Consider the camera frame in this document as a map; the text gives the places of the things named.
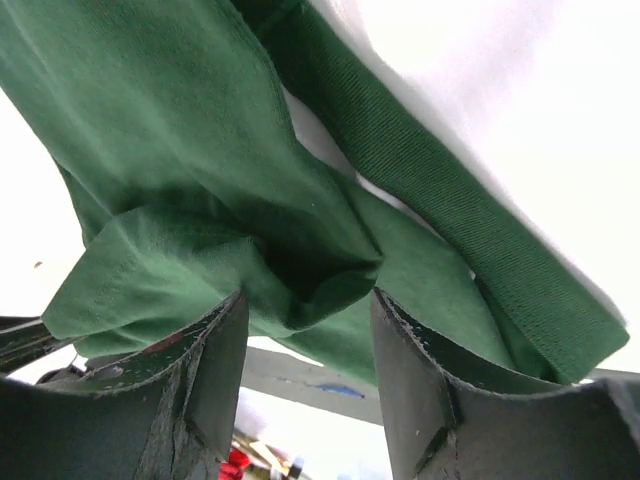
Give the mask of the white and green t shirt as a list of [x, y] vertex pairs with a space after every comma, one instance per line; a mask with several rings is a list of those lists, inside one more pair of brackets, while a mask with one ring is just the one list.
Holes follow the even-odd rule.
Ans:
[[239, 290], [252, 333], [368, 383], [374, 288], [551, 382], [628, 342], [306, 1], [5, 1], [1, 87], [81, 225], [43, 321], [83, 356]]

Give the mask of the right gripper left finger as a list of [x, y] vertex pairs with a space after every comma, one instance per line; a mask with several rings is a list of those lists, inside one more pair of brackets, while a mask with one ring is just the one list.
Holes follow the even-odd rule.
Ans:
[[237, 292], [82, 378], [3, 378], [2, 478], [217, 478], [231, 448], [247, 338], [247, 300]]

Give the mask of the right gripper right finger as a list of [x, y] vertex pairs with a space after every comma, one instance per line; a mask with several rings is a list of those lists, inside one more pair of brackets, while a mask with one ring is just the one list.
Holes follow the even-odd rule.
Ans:
[[386, 292], [371, 308], [397, 479], [635, 479], [639, 378], [561, 386], [496, 365], [421, 325]]

